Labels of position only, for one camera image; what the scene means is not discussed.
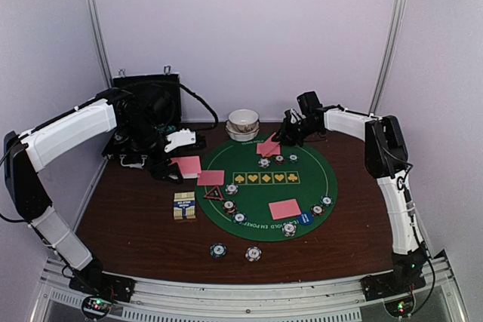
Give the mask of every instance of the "metal frame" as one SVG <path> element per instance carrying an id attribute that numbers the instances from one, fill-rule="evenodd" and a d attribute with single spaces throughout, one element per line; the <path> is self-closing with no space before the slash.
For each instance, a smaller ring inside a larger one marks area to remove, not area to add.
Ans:
<path id="1" fill-rule="evenodd" d="M 96 0 L 86 0 L 88 3 L 89 15 L 91 16 L 92 31 L 94 33 L 94 40 L 96 43 L 97 57 L 104 76 L 104 81 L 108 88 L 112 87 L 112 75 L 107 59 L 106 46 L 103 40 L 103 34 L 100 30 L 99 14 L 97 12 Z"/>
<path id="2" fill-rule="evenodd" d="M 445 301 L 453 322 L 467 321 L 453 272 L 446 258 L 433 260 L 436 286 L 445 292 Z M 69 289 L 69 280 L 62 276 L 63 263 L 49 259 L 41 276 L 37 298 L 29 316 L 31 322 L 43 322 L 49 302 L 80 306 L 84 294 Z M 427 285 L 432 273 L 423 268 Z M 366 302 L 360 279 L 364 276 L 289 284 L 188 284 L 133 278 L 136 281 L 131 303 L 119 303 L 110 313 L 117 320 L 192 322 L 221 321 L 339 321 L 361 320 L 360 308 L 383 303 Z"/>
<path id="3" fill-rule="evenodd" d="M 377 78 L 376 89 L 372 97 L 371 107 L 369 113 L 374 114 L 379 107 L 384 87 L 386 86 L 389 70 L 391 68 L 392 58 L 394 57 L 396 41 L 399 30 L 401 29 L 402 18 L 406 8 L 406 0 L 394 0 L 394 7 L 392 9 L 392 19 L 387 36 L 386 49 L 384 51 L 383 62 L 380 67 L 379 77 Z"/>

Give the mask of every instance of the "wooden table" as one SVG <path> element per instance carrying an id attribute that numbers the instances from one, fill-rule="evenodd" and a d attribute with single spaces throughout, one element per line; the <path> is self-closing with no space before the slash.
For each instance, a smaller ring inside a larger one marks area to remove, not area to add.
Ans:
<path id="1" fill-rule="evenodd" d="M 270 134 L 277 124 L 262 124 Z M 228 140 L 223 126 L 205 133 L 203 157 Z M 291 241 L 263 243 L 228 234 L 200 207 L 196 220 L 173 220 L 175 192 L 194 191 L 160 182 L 148 172 L 110 161 L 88 205 L 78 236 L 103 262 L 106 271 L 135 277 L 216 284 L 320 281 L 391 269 L 392 234 L 386 205 L 364 166 L 364 143 L 341 133 L 310 143 L 330 162 L 339 184 L 337 205 L 315 231 Z M 222 259 L 209 248 L 223 243 Z M 263 257 L 249 262 L 245 251 L 258 246 Z"/>

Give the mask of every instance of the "bowl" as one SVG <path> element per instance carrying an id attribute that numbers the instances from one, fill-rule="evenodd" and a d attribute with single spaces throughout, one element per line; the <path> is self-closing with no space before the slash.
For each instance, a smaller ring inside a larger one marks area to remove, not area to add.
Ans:
<path id="1" fill-rule="evenodd" d="M 255 137 L 258 135 L 258 131 L 260 130 L 260 127 L 255 128 L 253 131 L 248 132 L 248 133 L 241 133 L 241 132 L 236 132 L 232 130 L 231 128 L 228 127 L 228 125 L 225 127 L 226 132 L 228 133 L 228 136 L 230 139 L 238 141 L 239 143 L 246 143 L 247 141 L 253 140 Z"/>
<path id="2" fill-rule="evenodd" d="M 258 125 L 258 114 L 251 109 L 237 109 L 229 114 L 232 129 L 238 133 L 251 133 Z"/>

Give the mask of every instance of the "poker table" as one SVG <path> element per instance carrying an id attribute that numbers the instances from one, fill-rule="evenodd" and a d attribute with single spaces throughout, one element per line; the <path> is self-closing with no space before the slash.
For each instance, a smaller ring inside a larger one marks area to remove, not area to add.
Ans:
<path id="1" fill-rule="evenodd" d="M 218 227 L 237 237 L 252 241 L 287 241 L 306 235 L 320 227 L 331 215 L 337 201 L 337 178 L 334 170 L 313 147 L 282 146 L 281 154 L 285 161 L 270 165 L 259 165 L 257 144 L 264 142 L 269 135 L 237 143 L 230 140 L 211 151 L 202 160 L 203 170 L 224 170 L 225 185 L 220 187 L 223 199 L 231 200 L 237 212 L 244 213 L 247 221 L 234 222 L 232 215 L 223 210 L 223 201 L 206 198 L 213 186 L 198 186 L 196 200 L 206 216 Z M 289 155 L 296 155 L 297 161 L 290 162 Z M 227 184 L 236 184 L 235 195 L 226 193 Z M 322 215 L 312 215 L 311 208 L 321 205 L 321 198 L 330 197 L 332 204 L 323 207 Z M 296 199 L 302 215 L 274 220 L 269 204 Z M 297 226 L 294 236 L 285 237 L 281 228 L 291 222 Z"/>

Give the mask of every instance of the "white wall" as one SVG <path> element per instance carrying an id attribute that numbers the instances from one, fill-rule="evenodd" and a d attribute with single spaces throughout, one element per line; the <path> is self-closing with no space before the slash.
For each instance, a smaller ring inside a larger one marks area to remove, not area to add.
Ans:
<path id="1" fill-rule="evenodd" d="M 0 137 L 24 131 L 104 88 L 85 0 L 0 0 Z M 71 225 L 98 167 L 102 140 L 57 159 L 42 179 Z M 3 180 L 3 168 L 0 173 Z M 17 218 L 0 185 L 0 211 Z M 0 220 L 0 320 L 25 321 L 46 249 L 24 225 Z"/>
<path id="2" fill-rule="evenodd" d="M 381 114 L 399 117 L 411 189 L 471 320 L 483 304 L 483 0 L 408 0 Z"/>
<path id="3" fill-rule="evenodd" d="M 97 0 L 113 75 L 171 64 L 221 118 L 279 120 L 296 96 L 366 111 L 393 0 Z M 209 120 L 184 97 L 185 119 Z"/>

